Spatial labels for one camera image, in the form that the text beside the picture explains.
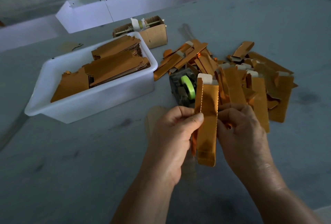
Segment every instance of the white plastic tub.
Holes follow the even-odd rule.
[[[142,55],[149,59],[151,67],[50,103],[62,73],[67,70],[75,72],[82,65],[90,63],[93,61],[91,51],[114,39],[50,59],[41,68],[25,114],[34,116],[42,113],[58,121],[71,123],[152,92],[153,71],[158,63],[139,33],[128,35],[141,39]]]

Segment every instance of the masking tape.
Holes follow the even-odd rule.
[[[188,98],[190,100],[194,100],[195,99],[195,91],[194,91],[194,87],[192,85],[191,80],[188,78],[188,76],[184,75],[180,78],[180,81],[182,84],[185,84],[187,86],[188,89]]]

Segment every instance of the person's left hand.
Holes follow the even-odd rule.
[[[194,115],[193,108],[177,106],[167,112],[155,124],[141,171],[152,171],[158,178],[177,184],[190,137],[203,120],[203,114]]]

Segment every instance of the hand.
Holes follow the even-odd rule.
[[[262,182],[276,188],[284,182],[275,168],[267,134],[251,106],[226,104],[219,108],[217,135],[224,157],[244,185]],[[227,129],[231,123],[233,129]]]
[[[193,108],[172,108],[155,124],[142,171],[152,171],[159,178],[170,179],[175,185],[181,176],[181,165],[190,148],[190,137],[204,120]]]

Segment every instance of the gray table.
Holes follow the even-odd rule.
[[[268,135],[288,186],[313,209],[331,204],[331,0],[199,0],[145,15],[167,24],[167,48],[192,34],[219,59],[243,40],[295,72],[286,122]],[[89,46],[112,38],[116,22],[0,55],[0,132],[29,100],[42,64],[67,41]],[[154,105],[175,106],[168,76],[155,91],[72,124],[31,117],[0,153],[0,223],[108,223],[138,172],[147,147],[144,118]],[[259,214],[217,144],[214,168],[197,167],[195,186],[181,182],[168,223],[258,223]]]

